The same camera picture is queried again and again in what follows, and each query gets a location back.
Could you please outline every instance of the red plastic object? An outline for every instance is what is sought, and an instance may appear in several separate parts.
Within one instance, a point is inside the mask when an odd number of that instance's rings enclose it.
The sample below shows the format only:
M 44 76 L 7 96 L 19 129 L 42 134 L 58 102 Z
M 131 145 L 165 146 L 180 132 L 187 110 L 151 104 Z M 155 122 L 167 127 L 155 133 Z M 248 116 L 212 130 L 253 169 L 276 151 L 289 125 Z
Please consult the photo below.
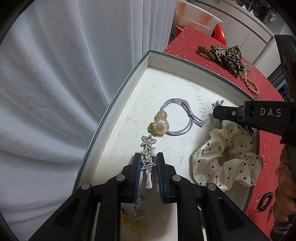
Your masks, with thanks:
M 216 24 L 211 37 L 226 45 L 226 37 L 220 24 Z

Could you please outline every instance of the purple elastic band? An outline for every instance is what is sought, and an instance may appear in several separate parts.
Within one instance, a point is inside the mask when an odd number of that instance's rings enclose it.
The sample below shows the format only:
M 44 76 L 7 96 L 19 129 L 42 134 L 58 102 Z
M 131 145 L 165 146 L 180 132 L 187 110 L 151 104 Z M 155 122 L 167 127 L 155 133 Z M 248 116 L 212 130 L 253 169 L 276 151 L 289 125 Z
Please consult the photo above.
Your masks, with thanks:
M 167 134 L 169 134 L 171 136 L 180 136 L 180 135 L 186 134 L 188 131 L 190 131 L 191 127 L 193 126 L 193 122 L 195 124 L 197 124 L 199 127 L 203 126 L 204 122 L 201 119 L 199 119 L 197 116 L 195 116 L 193 114 L 193 112 L 191 112 L 191 109 L 190 109 L 190 106 L 189 106 L 189 103 L 187 102 L 187 100 L 183 100 L 183 99 L 180 99 L 180 98 L 169 99 L 162 105 L 160 110 L 163 110 L 168 104 L 170 104 L 170 103 L 172 103 L 174 101 L 180 101 L 181 102 L 181 105 L 183 106 L 183 108 L 188 113 L 189 123 L 184 129 L 179 130 L 179 131 L 168 131 Z

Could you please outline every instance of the white cabinet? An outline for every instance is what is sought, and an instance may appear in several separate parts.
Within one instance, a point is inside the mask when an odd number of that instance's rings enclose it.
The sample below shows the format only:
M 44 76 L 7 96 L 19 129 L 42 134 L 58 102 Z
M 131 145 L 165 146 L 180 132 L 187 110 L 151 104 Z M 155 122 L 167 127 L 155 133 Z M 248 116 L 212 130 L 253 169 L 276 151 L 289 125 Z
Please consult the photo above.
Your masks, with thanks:
M 247 27 L 235 19 L 231 19 L 230 24 L 225 32 L 226 45 L 228 47 L 238 45 L 238 47 L 241 48 L 250 32 L 251 30 L 249 30 Z
M 242 56 L 250 63 L 253 63 L 265 46 L 266 43 L 263 42 L 261 38 L 253 32 L 250 32 L 240 50 L 242 52 Z
M 197 7 L 200 7 L 203 10 L 206 10 L 207 12 L 211 9 L 211 7 L 209 7 L 207 5 L 204 5 L 204 4 L 200 3 L 200 2 L 194 2 L 194 5 L 197 6 Z
M 215 8 L 211 8 L 209 13 L 213 14 L 215 17 L 219 18 L 221 21 L 223 21 L 223 23 L 220 23 L 224 33 L 226 32 L 230 21 L 232 19 L 232 17 L 228 16 L 225 13 L 220 12 L 219 10 L 215 9 Z

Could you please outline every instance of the round translucent bead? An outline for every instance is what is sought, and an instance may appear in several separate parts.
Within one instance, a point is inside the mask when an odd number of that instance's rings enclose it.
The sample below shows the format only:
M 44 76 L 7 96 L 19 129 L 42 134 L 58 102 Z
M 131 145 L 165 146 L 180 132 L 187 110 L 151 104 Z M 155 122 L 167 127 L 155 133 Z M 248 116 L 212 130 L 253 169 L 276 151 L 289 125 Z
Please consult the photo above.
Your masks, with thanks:
M 156 114 L 156 118 L 157 119 L 167 119 L 168 114 L 164 111 L 164 110 L 160 110 L 159 112 L 157 112 Z

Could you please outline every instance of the red table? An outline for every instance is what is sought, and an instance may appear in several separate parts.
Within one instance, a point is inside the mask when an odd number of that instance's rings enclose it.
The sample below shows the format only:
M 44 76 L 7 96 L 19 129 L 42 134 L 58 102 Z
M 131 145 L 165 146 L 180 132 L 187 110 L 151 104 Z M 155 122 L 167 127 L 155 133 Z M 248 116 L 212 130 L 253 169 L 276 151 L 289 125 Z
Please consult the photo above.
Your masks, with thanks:
M 170 43 L 170 45 L 164 50 L 164 52 L 205 67 L 230 80 L 235 85 L 237 85 L 252 96 L 252 93 L 247 89 L 247 87 L 239 78 L 235 78 L 232 74 L 230 74 L 224 68 L 220 67 L 218 64 L 206 59 L 205 55 L 197 54 L 195 50 L 199 45 L 203 45 L 207 49 L 210 49 L 211 45 L 220 46 L 225 49 L 227 48 L 216 39 L 211 38 L 204 33 L 191 28 L 185 28 L 184 31 L 182 31 L 182 33 L 173 42 Z M 272 84 L 258 69 L 253 67 L 248 77 L 250 78 L 250 80 L 254 81 L 259 88 L 259 100 L 283 101 L 281 95 L 276 91 Z M 274 193 L 275 189 L 277 188 L 277 176 L 275 175 L 275 169 L 278 166 L 280 153 L 283 148 L 283 145 L 281 145 L 279 142 L 279 136 L 260 131 L 260 156 L 263 158 L 264 169 L 262 170 L 260 177 L 254 187 L 253 195 L 246 212 L 248 217 L 251 218 L 253 222 L 268 237 L 273 226 L 274 218 L 272 216 L 270 221 L 267 223 L 266 221 L 269 208 L 265 212 L 258 213 L 256 207 L 260 198 L 265 193 Z

